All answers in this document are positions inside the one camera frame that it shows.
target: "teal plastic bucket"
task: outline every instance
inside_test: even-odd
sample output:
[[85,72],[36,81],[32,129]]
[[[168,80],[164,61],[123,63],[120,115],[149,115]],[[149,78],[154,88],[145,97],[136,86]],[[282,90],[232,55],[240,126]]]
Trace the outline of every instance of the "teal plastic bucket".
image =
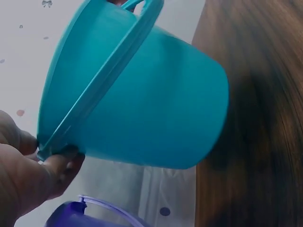
[[222,67],[154,27],[163,0],[139,17],[84,2],[56,49],[38,123],[38,156],[73,144],[88,156],[186,169],[216,143],[228,106]]

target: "container handle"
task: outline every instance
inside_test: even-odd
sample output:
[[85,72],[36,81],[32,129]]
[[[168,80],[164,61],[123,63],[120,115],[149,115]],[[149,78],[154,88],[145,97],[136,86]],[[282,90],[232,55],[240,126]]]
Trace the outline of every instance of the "container handle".
[[[142,0],[129,0],[123,8],[130,9]],[[135,55],[145,38],[151,31],[160,14],[164,0],[145,0],[138,20],[125,34],[121,42],[105,61],[80,97],[56,128],[38,157],[44,161],[49,155],[58,153],[61,148],[55,148],[72,126],[82,122],[94,110],[99,101],[111,88],[120,73]]]
[[98,200],[96,198],[87,196],[87,195],[80,195],[80,202],[89,202],[89,203],[93,203],[96,205],[99,205],[103,208],[106,208],[108,210],[111,210],[117,214],[119,214],[120,216],[122,216],[126,221],[128,221],[131,225],[133,225],[133,227],[147,227],[144,226],[138,219],[136,219],[134,216],[132,216],[131,214],[129,214],[128,212],[126,212],[125,210],[115,206],[114,204],[110,203],[110,202],[106,202],[104,200]]

